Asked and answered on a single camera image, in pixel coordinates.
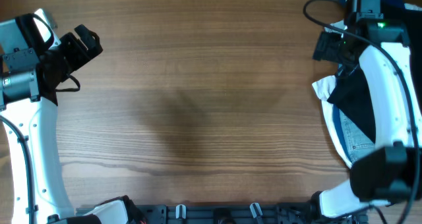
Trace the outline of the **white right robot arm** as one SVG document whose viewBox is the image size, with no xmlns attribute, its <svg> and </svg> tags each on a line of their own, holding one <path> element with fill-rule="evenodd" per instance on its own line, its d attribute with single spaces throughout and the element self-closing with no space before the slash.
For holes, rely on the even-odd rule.
<svg viewBox="0 0 422 224">
<path fill-rule="evenodd" d="M 313 59 L 338 66 L 313 84 L 349 178 L 311 198 L 311 219 L 335 220 L 421 198 L 419 9 L 401 0 L 342 0 L 343 20 L 324 24 Z"/>
</svg>

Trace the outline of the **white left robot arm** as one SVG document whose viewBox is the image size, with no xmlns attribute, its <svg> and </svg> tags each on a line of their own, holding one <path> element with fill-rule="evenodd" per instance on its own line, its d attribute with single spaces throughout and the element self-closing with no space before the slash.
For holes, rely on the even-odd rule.
<svg viewBox="0 0 422 224">
<path fill-rule="evenodd" d="M 102 52 L 84 25 L 58 37 L 43 10 L 1 23 L 1 123 L 13 172 L 13 223 L 145 223 L 127 196 L 76 215 L 57 148 L 60 84 Z"/>
</svg>

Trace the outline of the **black shorts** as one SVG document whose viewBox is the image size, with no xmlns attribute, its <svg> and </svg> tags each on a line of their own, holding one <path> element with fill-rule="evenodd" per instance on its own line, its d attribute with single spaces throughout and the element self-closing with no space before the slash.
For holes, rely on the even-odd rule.
<svg viewBox="0 0 422 224">
<path fill-rule="evenodd" d="M 387 19 L 402 21 L 411 43 L 411 75 L 418 103 L 421 103 L 421 11 L 381 3 L 381 12 Z M 347 78 L 337 80 L 328 102 L 343 112 L 372 142 L 375 141 L 375 118 L 367 81 L 361 69 Z"/>
</svg>

